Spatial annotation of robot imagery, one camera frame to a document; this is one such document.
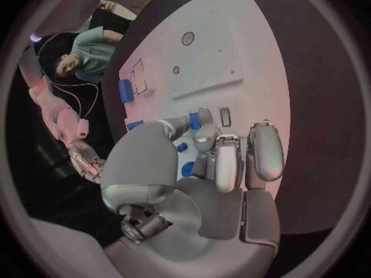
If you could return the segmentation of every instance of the person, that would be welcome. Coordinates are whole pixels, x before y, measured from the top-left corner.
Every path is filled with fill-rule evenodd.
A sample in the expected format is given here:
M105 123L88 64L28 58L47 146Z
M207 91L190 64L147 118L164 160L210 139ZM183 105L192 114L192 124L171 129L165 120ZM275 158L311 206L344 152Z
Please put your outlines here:
M102 26L79 34L71 52L61 56L56 65L57 78L75 76L86 82L100 82L122 34Z

